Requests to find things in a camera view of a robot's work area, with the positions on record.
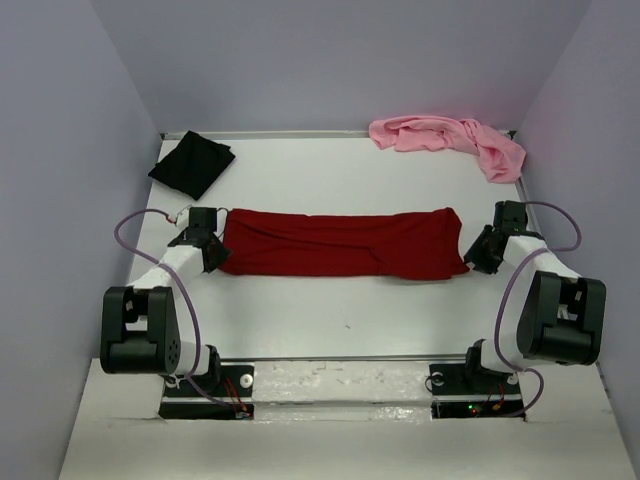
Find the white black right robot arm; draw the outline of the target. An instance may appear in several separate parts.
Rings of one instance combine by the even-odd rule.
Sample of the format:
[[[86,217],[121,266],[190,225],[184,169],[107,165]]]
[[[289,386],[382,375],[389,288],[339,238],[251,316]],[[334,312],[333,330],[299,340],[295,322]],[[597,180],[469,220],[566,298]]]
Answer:
[[[559,258],[581,246],[582,233],[569,246],[549,246],[529,227],[530,205],[496,203],[492,223],[464,256],[479,273],[512,270],[490,338],[469,347],[460,368],[462,384],[473,392],[486,390],[496,378],[533,373],[539,365],[591,365],[600,353],[606,286]]]

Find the red t shirt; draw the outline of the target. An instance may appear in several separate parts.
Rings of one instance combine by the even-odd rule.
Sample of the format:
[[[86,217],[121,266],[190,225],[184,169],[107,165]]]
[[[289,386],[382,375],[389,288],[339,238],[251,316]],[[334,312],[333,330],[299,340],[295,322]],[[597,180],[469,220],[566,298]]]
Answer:
[[[231,275],[390,276],[444,281],[469,271],[451,208],[393,215],[303,215],[232,210],[221,270]]]

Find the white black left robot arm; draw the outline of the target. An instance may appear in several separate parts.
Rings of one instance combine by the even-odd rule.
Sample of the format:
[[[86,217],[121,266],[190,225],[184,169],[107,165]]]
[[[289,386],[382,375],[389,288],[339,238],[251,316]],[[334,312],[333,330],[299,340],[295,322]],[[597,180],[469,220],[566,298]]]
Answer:
[[[147,213],[159,214],[179,229],[160,258],[127,244],[120,230]],[[172,388],[185,382],[201,397],[213,397],[221,383],[217,349],[203,338],[189,282],[210,274],[230,257],[217,235],[217,208],[190,206],[176,215],[146,208],[133,212],[114,227],[116,242],[151,264],[138,279],[112,286],[102,303],[100,364],[107,374],[155,374]]]

